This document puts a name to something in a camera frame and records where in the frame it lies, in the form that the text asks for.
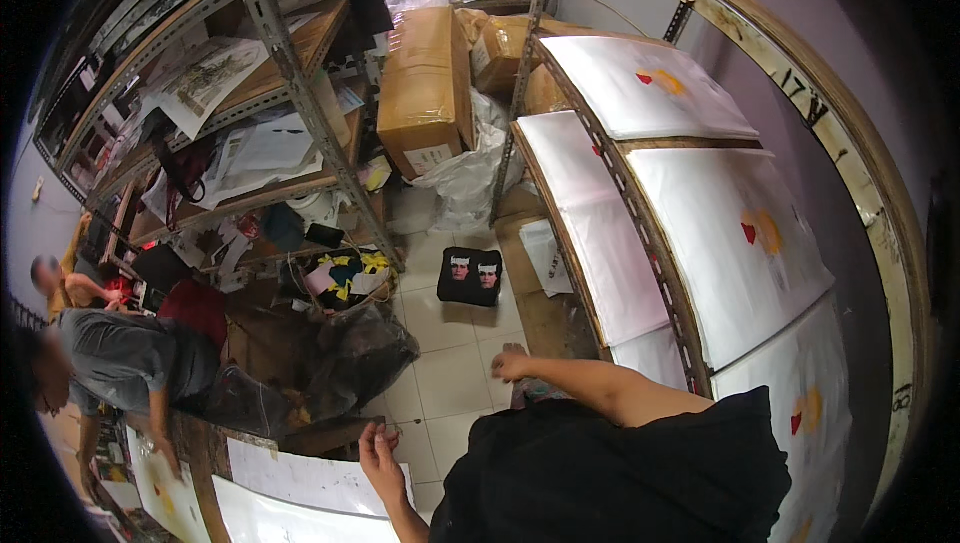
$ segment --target electrical cable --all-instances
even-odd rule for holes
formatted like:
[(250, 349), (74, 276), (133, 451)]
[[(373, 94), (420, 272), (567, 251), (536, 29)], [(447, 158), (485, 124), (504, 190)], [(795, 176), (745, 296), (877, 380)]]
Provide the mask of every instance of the electrical cable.
[(636, 24), (634, 24), (634, 21), (632, 21), (632, 20), (630, 20), (629, 18), (627, 18), (626, 16), (624, 16), (622, 13), (620, 13), (620, 10), (616, 9), (615, 7), (613, 7), (612, 5), (610, 5), (609, 3), (607, 3), (606, 1), (604, 1), (604, 0), (594, 0), (594, 2), (596, 2), (597, 4), (603, 6), (604, 8), (608, 9), (609, 11), (613, 12), (614, 14), (616, 14), (617, 16), (619, 16), (620, 18), (622, 18), (625, 23), (627, 23), (628, 25), (630, 25), (631, 27), (633, 27), (634, 29), (636, 29), (636, 32), (637, 32), (637, 33), (640, 33), (640, 34), (643, 35), (644, 37), (649, 37), (649, 36), (650, 36), (650, 35), (648, 35), (647, 33), (643, 32), (643, 29), (642, 29), (642, 28), (640, 28), (639, 26), (637, 26)]

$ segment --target white floor tile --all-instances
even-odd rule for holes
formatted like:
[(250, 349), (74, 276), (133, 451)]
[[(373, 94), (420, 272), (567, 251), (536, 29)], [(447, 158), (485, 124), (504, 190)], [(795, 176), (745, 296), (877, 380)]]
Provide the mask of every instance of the white floor tile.
[(445, 304), (432, 288), (404, 292), (402, 297), (407, 330), (419, 342), (420, 353), (476, 343), (470, 306)]
[(426, 422), (404, 422), (396, 425), (401, 430), (400, 443), (393, 450), (393, 459), (398, 464), (410, 465), (414, 484), (434, 483), (440, 479), (433, 447), (427, 433)]
[(495, 308), (470, 307), (470, 317), (476, 331), (477, 341), (484, 341), (502, 335), (510, 335), (523, 330), (521, 313), (517, 310), (517, 300), (510, 285), (510, 277), (503, 275), (500, 297)]
[(523, 333), (510, 333), (487, 340), (480, 341), (480, 361), (486, 370), (486, 387), (489, 389), (489, 397), (493, 401), (493, 408), (498, 412), (510, 407), (510, 398), (514, 392), (512, 384), (506, 384), (500, 379), (495, 379), (490, 375), (490, 367), (498, 353), (503, 351), (504, 344), (520, 344), (527, 349), (527, 339)]
[(403, 293), (420, 289), (437, 289), (444, 249), (453, 248), (451, 233), (414, 233), (404, 241), (407, 248), (407, 271), (400, 274)]
[(393, 220), (388, 226), (394, 233), (422, 233), (433, 225), (436, 190), (404, 187), (391, 201)]
[(387, 389), (385, 394), (390, 422), (412, 422), (424, 419), (420, 391), (417, 388), (417, 375), (413, 365), (400, 374), (400, 378)]
[(423, 416), (451, 417), (491, 408), (487, 377), (477, 346), (425, 353), (414, 363)]
[(453, 242), (458, 248), (500, 251), (500, 241), (497, 239), (497, 233), (492, 230), (486, 232), (453, 233)]
[(437, 472), (441, 480), (447, 478), (450, 468), (467, 453), (468, 437), (477, 418), (493, 413), (494, 409), (488, 407), (482, 411), (426, 421), (430, 444), (433, 445), (433, 456), (437, 459)]
[(416, 513), (419, 515), (433, 515), (433, 511), (437, 510), (441, 501), (444, 501), (444, 484), (442, 482), (414, 484), (414, 504), (416, 505)]

